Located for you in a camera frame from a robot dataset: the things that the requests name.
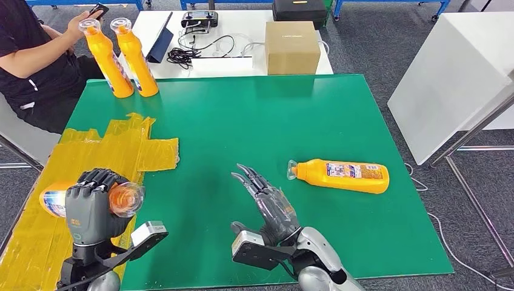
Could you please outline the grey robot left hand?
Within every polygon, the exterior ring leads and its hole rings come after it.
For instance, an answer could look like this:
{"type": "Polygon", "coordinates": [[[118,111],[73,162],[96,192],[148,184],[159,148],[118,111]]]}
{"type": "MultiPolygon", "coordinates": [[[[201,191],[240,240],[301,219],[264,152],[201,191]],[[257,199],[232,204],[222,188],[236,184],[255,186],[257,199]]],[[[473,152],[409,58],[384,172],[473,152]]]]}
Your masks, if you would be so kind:
{"type": "Polygon", "coordinates": [[[65,194],[65,218],[73,243],[88,246],[125,232],[131,218],[110,210],[108,192],[128,179],[110,169],[85,171],[65,194]]]}

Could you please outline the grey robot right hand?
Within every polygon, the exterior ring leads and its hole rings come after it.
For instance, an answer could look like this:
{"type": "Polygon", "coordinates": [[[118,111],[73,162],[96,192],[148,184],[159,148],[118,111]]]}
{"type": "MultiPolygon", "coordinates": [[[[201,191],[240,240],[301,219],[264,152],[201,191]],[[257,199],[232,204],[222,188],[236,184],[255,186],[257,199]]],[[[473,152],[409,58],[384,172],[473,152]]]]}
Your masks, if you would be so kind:
{"type": "Polygon", "coordinates": [[[277,246],[288,240],[300,228],[298,217],[291,203],[280,188],[271,185],[251,167],[236,165],[243,174],[232,172],[254,199],[263,217],[264,225],[257,231],[267,246],[277,246]]]}

